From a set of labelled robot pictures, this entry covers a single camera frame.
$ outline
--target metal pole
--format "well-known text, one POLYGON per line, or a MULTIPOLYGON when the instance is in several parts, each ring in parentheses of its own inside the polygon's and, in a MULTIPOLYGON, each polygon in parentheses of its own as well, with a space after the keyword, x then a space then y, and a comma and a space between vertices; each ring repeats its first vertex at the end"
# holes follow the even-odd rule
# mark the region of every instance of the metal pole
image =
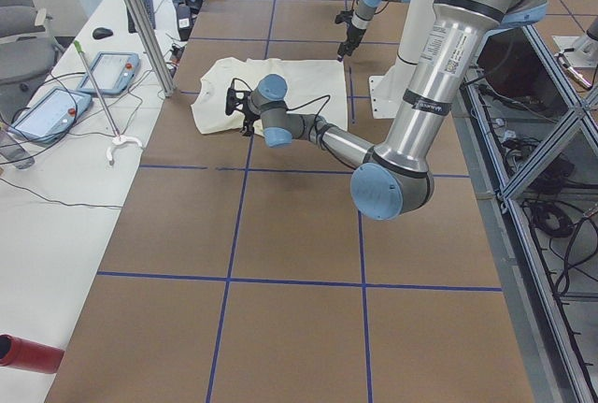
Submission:
POLYGON ((559 156, 579 132, 584 113, 580 108, 570 108, 561 117, 552 132, 534 150, 524 167, 520 169, 502 190, 504 200, 516 199, 559 156))
POLYGON ((102 90, 100 89, 100 86, 97 84, 97 81, 95 80, 95 77, 93 76, 93 72, 90 69, 89 65, 87 64, 87 60, 85 59, 85 52, 83 52, 83 48, 81 47, 81 45, 79 44, 78 41, 75 40, 75 42, 73 44, 75 45, 75 48, 77 49, 77 52, 78 52, 78 56, 81 58, 81 62, 83 63, 83 66, 85 67, 85 72, 87 73, 87 77, 90 79, 90 81, 93 85, 93 89, 95 90, 95 93, 97 94, 97 97, 100 100, 100 104, 102 105, 102 108, 104 109, 104 112, 106 113, 106 117, 108 118, 108 122, 110 123, 110 127, 112 128, 112 133, 114 134, 115 137, 118 137, 121 134, 121 131, 119 130, 119 127, 116 125, 116 123, 114 122, 114 118, 112 118, 110 109, 108 108, 106 100, 104 99, 104 96, 102 95, 102 90))
POLYGON ((141 0, 124 0, 124 4, 131 13, 135 28, 139 33, 139 37, 141 38, 146 54, 149 57, 149 62, 151 63, 153 71, 158 77, 158 81, 160 81, 164 95, 172 95, 175 91, 175 84, 166 67, 166 63, 164 62, 162 52, 160 51, 160 45, 153 32, 150 19, 144 9, 143 3, 141 0))

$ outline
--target computer mouse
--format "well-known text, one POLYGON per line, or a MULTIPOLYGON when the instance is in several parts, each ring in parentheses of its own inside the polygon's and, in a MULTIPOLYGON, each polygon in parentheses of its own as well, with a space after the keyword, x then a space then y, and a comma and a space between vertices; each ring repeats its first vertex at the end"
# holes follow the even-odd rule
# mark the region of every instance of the computer mouse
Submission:
POLYGON ((107 36, 113 36, 114 33, 108 29, 107 27, 96 27, 93 29, 92 37, 95 40, 101 40, 102 38, 106 38, 107 36))

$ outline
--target white stand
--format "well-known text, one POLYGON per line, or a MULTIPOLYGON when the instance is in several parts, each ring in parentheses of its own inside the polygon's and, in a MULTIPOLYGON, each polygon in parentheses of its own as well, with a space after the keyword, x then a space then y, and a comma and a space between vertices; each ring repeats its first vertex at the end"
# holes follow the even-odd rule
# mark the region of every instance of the white stand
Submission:
POLYGON ((594 69, 598 64, 598 41, 592 40, 586 35, 583 36, 553 36, 554 42, 559 50, 573 51, 566 52, 565 57, 569 64, 575 69, 594 69))
POLYGON ((433 2, 411 0, 395 64, 385 76, 372 76, 369 80, 372 114, 376 119, 394 118, 403 102, 403 94, 434 24, 433 2))
POLYGON ((112 154, 112 152, 114 152, 116 148, 122 146, 125 143, 136 143, 136 145, 139 146, 139 148, 143 149, 143 143, 141 143, 141 140, 139 138, 128 137, 127 135, 116 135, 112 138, 112 144, 108 146, 108 149, 106 151, 106 157, 108 159, 108 163, 111 166, 114 166, 114 155, 112 154))
POLYGON ((102 109, 106 113, 106 117, 108 119, 108 122, 110 123, 110 128, 112 129, 112 133, 114 134, 114 137, 112 138, 112 144, 110 146, 108 146, 108 149, 106 151, 106 157, 108 159, 108 163, 111 166, 114 166, 114 155, 112 154, 112 152, 114 152, 114 150, 116 148, 118 148, 119 146, 122 146, 125 143, 135 143, 137 146, 139 146, 141 149, 143 149, 143 144, 141 143, 141 140, 139 140, 138 138, 128 137, 127 135, 123 135, 121 133, 121 131, 119 130, 119 127, 116 125, 116 122, 114 121, 114 118, 112 118, 112 114, 110 113, 110 108, 108 107, 106 100, 102 96, 102 90, 100 90, 100 87, 97 84, 95 77, 93 76, 93 72, 91 71, 90 66, 87 64, 87 60, 85 59, 85 52, 83 52, 83 48, 81 47, 79 42, 76 40, 73 42, 73 44, 75 45, 75 49, 78 52, 78 56, 81 58, 81 62, 83 63, 83 66, 85 67, 85 72, 87 73, 87 76, 89 77, 90 82, 93 85, 93 89, 95 90, 95 93, 97 94, 97 97, 100 100, 102 109))

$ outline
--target white desk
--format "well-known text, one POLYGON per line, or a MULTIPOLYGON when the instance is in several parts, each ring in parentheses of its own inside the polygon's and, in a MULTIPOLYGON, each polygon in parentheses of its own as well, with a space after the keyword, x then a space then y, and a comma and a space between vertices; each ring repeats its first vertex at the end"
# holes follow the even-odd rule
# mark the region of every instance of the white desk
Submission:
MULTIPOLYGON (((153 1, 156 8, 162 0, 153 1)), ((156 27, 161 50, 166 53, 172 43, 167 35, 178 38, 175 10, 169 1, 160 6, 156 27)), ((138 35, 127 32, 122 0, 104 0, 77 39, 89 60, 101 50, 143 52, 138 35), (98 26, 112 29, 114 36, 93 40, 92 31, 98 26)), ((142 54, 140 57, 141 65, 135 80, 151 69, 147 56, 142 54)), ((58 76, 82 70, 80 59, 71 46, 53 74, 58 76)), ((68 88, 75 88, 79 80, 80 77, 67 78, 63 83, 68 88)), ((44 86, 32 102, 55 85, 58 83, 54 81, 44 86)), ((160 112, 163 101, 160 96, 163 95, 153 73, 134 93, 144 102, 126 133, 139 137, 145 146, 160 112)), ((71 133, 110 134, 105 114, 99 111, 97 99, 93 101, 71 133)), ((137 104, 138 100, 128 95, 111 108, 121 130, 137 104)), ((36 163, 28 169, 3 166, 2 178, 68 203, 121 206, 139 165, 141 150, 136 145, 116 149, 116 163, 111 167, 106 158, 110 142, 110 137, 99 135, 67 136, 37 156, 36 163)), ((3 182, 0 182, 0 202, 0 333, 65 348, 119 211, 48 204, 3 182)), ((54 375, 0 367, 0 403, 40 403, 53 379, 54 375)))

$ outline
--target metal frame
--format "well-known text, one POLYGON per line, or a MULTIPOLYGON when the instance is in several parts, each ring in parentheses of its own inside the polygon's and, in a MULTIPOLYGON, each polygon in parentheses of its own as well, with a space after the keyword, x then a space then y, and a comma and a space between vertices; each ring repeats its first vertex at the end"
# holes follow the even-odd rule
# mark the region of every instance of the metal frame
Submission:
POLYGON ((143 3, 141 0, 124 0, 124 4, 131 13, 131 17, 133 18, 143 47, 149 57, 151 67, 156 74, 158 81, 160 81, 164 95, 166 97, 171 96, 175 91, 175 84, 170 76, 170 71, 168 71, 168 68, 166 67, 166 63, 160 50, 160 45, 153 32, 150 18, 148 17, 143 3))
MULTIPOLYGON (((581 132, 588 140, 591 148, 598 156, 598 128, 596 122, 587 111, 589 102, 598 102, 598 92, 592 93, 588 99, 581 99, 569 80, 564 76, 552 54, 548 51, 540 35, 532 27, 523 28, 523 33, 530 41, 535 53, 546 68, 548 75, 569 107, 564 116, 555 124, 550 134, 538 145, 528 158, 522 169, 512 177, 508 177, 502 161, 502 154, 496 147, 491 136, 491 127, 485 118, 477 118, 483 138, 488 147, 494 170, 499 179, 497 196, 502 200, 504 213, 509 213, 517 229, 521 246, 524 250, 527 263, 534 278, 534 284, 540 296, 542 308, 546 313, 550 329, 559 348, 559 354, 567 370, 568 379, 578 402, 591 403, 593 398, 591 389, 586 383, 584 373, 577 360, 576 352, 571 345, 567 322, 562 316, 558 303, 552 296, 551 285, 544 270, 544 265, 539 253, 536 251, 527 218, 517 202, 517 197, 532 183, 538 175, 567 147, 569 142, 581 132)), ((477 98, 473 87, 467 89, 468 97, 473 103, 478 115, 483 115, 482 103, 477 98)), ((570 300, 595 301, 593 293, 587 295, 570 295, 570 300)))

